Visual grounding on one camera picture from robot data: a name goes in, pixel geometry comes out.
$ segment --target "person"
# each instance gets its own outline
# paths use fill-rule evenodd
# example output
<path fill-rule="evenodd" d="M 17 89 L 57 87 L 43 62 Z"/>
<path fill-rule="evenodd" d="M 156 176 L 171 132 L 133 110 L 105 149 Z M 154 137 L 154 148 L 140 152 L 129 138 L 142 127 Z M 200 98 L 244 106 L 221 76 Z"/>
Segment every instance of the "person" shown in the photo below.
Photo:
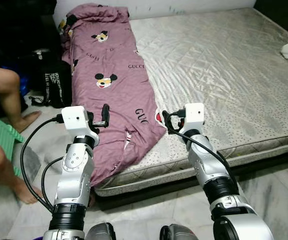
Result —
<path fill-rule="evenodd" d="M 0 103 L 9 119 L 10 124 L 18 131 L 22 132 L 32 122 L 34 122 L 40 111 L 32 112 L 24 117 L 21 116 L 20 103 L 20 78 L 17 73 L 12 70 L 0 68 Z M 27 203 L 32 204 L 37 200 L 29 192 L 25 182 L 15 176 L 11 162 L 6 158 L 5 152 L 0 146 L 0 185 L 10 187 L 17 197 Z M 42 196 L 39 189 L 34 187 L 38 195 Z"/>

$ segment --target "bare foot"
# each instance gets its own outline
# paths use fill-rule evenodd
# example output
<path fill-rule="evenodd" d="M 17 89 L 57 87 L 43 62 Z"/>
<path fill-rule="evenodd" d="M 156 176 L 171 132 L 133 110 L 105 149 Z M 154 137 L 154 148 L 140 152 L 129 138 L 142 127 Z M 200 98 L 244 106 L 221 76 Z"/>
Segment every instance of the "bare foot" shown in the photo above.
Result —
<path fill-rule="evenodd" d="M 12 125 L 18 132 L 21 133 L 30 124 L 32 124 L 40 116 L 40 114 L 41 114 L 41 111 L 34 111 L 24 116 L 20 121 L 14 122 Z"/>
<path fill-rule="evenodd" d="M 24 203 L 33 204 L 33 203 L 37 202 L 37 199 L 28 190 L 24 180 L 20 179 L 19 177 L 17 178 L 17 182 L 16 182 L 16 184 L 14 185 L 14 187 L 12 189 L 15 192 L 15 194 L 17 195 L 17 197 L 21 201 L 23 201 Z M 38 188 L 33 187 L 33 189 L 35 190 L 35 192 L 40 197 L 43 196 L 42 192 Z"/>

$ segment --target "black cable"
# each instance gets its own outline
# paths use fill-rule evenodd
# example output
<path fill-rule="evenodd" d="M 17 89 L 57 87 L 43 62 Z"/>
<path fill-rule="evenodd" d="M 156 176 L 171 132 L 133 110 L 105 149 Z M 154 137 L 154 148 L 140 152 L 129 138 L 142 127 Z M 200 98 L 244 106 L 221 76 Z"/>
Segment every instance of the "black cable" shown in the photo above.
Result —
<path fill-rule="evenodd" d="M 48 124 L 48 123 L 51 123 L 51 122 L 55 122 L 56 121 L 56 118 L 52 118 L 52 119 L 49 119 L 45 122 L 43 122 L 42 124 L 40 124 L 33 132 L 32 134 L 30 134 L 30 136 L 28 137 L 28 139 L 25 141 L 24 145 L 23 145 L 23 148 L 20 152 L 20 167 L 21 167 L 21 171 L 22 171 L 22 174 L 23 174 L 23 178 L 24 178 L 24 181 L 25 181 L 25 184 L 27 185 L 27 188 L 29 189 L 29 191 L 32 193 L 32 195 L 45 207 L 47 208 L 51 213 L 53 212 L 53 207 L 51 205 L 48 205 L 40 196 L 38 196 L 38 194 L 35 192 L 35 190 L 32 188 L 28 178 L 27 178 L 27 175 L 26 175 L 26 171 L 25 171 L 25 166 L 24 166 L 24 152 L 25 152 L 25 149 L 29 143 L 29 141 L 32 139 L 32 137 L 35 135 L 36 132 L 38 132 L 39 129 L 41 129 L 44 125 Z"/>
<path fill-rule="evenodd" d="M 171 116 L 176 116 L 177 115 L 177 112 L 173 112 L 173 113 L 170 113 L 167 117 L 166 117 L 166 121 L 165 121 L 165 125 L 167 126 L 167 129 L 169 131 L 171 131 L 172 133 L 178 135 L 178 136 L 181 136 L 182 138 L 186 138 L 187 140 L 195 143 L 196 145 L 200 146 L 201 148 L 205 149 L 206 151 L 208 151 L 211 155 L 213 155 L 217 160 L 219 160 L 223 165 L 224 167 L 226 168 L 227 172 L 228 172 L 228 175 L 230 176 L 230 178 L 232 179 L 235 187 L 236 187 L 236 190 L 238 192 L 238 185 L 237 185 L 237 181 L 236 181 L 236 178 L 235 176 L 233 175 L 233 173 L 231 172 L 230 170 L 230 167 L 228 165 L 228 162 L 226 161 L 226 159 L 224 158 L 224 156 L 222 154 L 219 154 L 217 155 L 216 153 L 214 153 L 211 149 L 207 148 L 206 146 L 204 146 L 203 144 L 197 142 L 196 140 L 192 139 L 191 137 L 188 137 L 184 134 L 181 134 L 175 130 L 173 130 L 172 128 L 170 128 L 168 126 L 168 121 L 170 121 L 170 117 Z"/>
<path fill-rule="evenodd" d="M 45 176 L 46 176 L 46 172 L 47 172 L 48 168 L 50 168 L 51 165 L 53 165 L 54 163 L 60 161 L 61 159 L 63 159 L 63 156 L 61 156 L 61 157 L 53 160 L 52 162 L 48 163 L 47 166 L 44 168 L 43 174 L 42 174 L 42 192 L 43 192 L 43 196 L 44 196 L 44 199 L 45 199 L 46 203 L 48 205 L 50 205 L 52 208 L 53 208 L 53 205 L 49 201 L 49 199 L 47 197 L 47 194 L 46 194 L 46 190 L 45 190 Z"/>

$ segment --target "green plastic stool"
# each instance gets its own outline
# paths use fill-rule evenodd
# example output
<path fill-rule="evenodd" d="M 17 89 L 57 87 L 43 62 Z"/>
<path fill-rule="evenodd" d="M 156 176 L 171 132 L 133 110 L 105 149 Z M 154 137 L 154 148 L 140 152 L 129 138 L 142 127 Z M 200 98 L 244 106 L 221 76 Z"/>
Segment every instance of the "green plastic stool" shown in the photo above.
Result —
<path fill-rule="evenodd" d="M 5 124 L 0 120 L 0 146 L 3 148 L 7 159 L 12 161 L 13 148 L 15 140 L 24 142 L 25 138 L 19 134 L 11 125 Z M 16 176 L 21 174 L 19 168 L 14 166 L 14 172 Z"/>

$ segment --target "pink blanket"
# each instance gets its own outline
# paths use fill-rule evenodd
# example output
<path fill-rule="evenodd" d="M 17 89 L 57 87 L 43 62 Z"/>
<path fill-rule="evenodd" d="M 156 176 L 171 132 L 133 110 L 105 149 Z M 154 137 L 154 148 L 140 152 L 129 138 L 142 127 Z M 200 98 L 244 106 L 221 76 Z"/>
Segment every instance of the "pink blanket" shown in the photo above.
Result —
<path fill-rule="evenodd" d="M 154 91 L 138 55 L 126 7 L 84 4 L 62 25 L 63 60 L 72 66 L 73 104 L 83 105 L 100 121 L 110 106 L 110 124 L 101 129 L 94 149 L 92 185 L 141 158 L 165 133 Z"/>

